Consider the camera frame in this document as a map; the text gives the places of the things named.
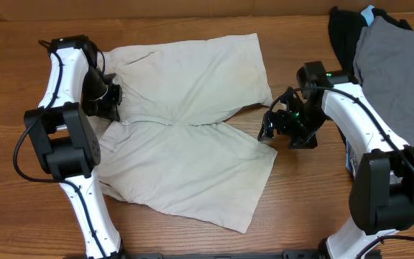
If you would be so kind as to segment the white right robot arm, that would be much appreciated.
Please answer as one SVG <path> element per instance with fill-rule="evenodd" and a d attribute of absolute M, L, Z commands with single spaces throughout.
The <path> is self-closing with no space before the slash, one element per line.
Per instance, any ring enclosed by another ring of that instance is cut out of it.
<path fill-rule="evenodd" d="M 264 114 L 258 140 L 287 135 L 291 149 L 313 149 L 324 122 L 336 124 L 354 159 L 350 216 L 318 248 L 286 250 L 284 258 L 379 258 L 386 240 L 403 240 L 414 225 L 414 147 L 395 134 L 343 71 L 328 72 L 322 62 L 304 64 L 298 87 L 277 98 Z"/>

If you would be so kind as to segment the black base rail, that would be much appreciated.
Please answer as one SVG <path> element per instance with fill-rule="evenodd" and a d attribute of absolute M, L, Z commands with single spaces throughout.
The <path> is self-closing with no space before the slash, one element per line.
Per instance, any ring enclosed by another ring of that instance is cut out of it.
<path fill-rule="evenodd" d="M 242 254 L 192 254 L 163 255 L 161 253 L 129 254 L 110 256 L 112 259 L 329 259 L 317 250 L 284 250 L 281 253 L 242 253 Z"/>

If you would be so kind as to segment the light blue garment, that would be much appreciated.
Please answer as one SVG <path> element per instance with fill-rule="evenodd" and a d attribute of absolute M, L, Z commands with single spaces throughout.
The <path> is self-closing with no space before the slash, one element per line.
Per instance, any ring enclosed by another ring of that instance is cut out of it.
<path fill-rule="evenodd" d="M 366 9 L 361 11 L 361 15 L 364 17 L 368 27 L 374 20 L 374 15 L 372 12 L 373 8 L 374 6 L 369 5 Z M 346 168 L 352 174 L 352 176 L 355 177 L 355 170 L 357 168 L 357 162 L 356 162 L 354 150 L 349 143 L 346 144 Z"/>

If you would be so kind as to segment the grey garment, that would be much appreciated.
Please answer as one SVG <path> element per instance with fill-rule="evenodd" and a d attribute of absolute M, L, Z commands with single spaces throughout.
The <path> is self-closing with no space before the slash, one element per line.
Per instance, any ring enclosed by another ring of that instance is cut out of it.
<path fill-rule="evenodd" d="M 353 66 L 367 101 L 414 146 L 414 31 L 375 17 L 361 30 Z"/>

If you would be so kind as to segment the black garment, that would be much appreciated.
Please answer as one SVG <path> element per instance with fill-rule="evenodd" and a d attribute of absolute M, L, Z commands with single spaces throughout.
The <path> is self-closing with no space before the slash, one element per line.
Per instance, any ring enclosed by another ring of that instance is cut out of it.
<path fill-rule="evenodd" d="M 372 12 L 374 18 L 381 17 L 396 27 L 412 30 L 412 27 L 405 19 L 397 20 L 391 17 L 384 9 L 375 7 Z M 363 27 L 367 27 L 367 23 L 361 12 L 340 10 L 337 6 L 334 6 L 329 12 L 329 40 L 342 70 L 347 73 L 354 72 L 354 56 Z"/>

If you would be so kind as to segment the beige khaki shorts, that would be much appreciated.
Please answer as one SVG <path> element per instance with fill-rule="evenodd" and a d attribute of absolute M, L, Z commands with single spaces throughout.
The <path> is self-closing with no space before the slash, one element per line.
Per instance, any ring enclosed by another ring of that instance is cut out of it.
<path fill-rule="evenodd" d="M 96 117 L 101 190 L 245 233 L 277 156 L 228 119 L 272 94 L 256 34 L 118 47 L 98 59 L 123 99 Z"/>

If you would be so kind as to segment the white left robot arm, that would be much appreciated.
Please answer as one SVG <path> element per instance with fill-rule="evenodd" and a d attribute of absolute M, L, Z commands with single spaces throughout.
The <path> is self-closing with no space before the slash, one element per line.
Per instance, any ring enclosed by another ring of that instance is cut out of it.
<path fill-rule="evenodd" d="M 98 138 L 88 121 L 120 120 L 121 86 L 105 72 L 104 54 L 85 35 L 40 41 L 51 59 L 50 79 L 36 109 L 24 113 L 26 130 L 40 166 L 63 189 L 86 245 L 86 258 L 124 258 L 119 232 L 111 221 L 98 174 Z"/>

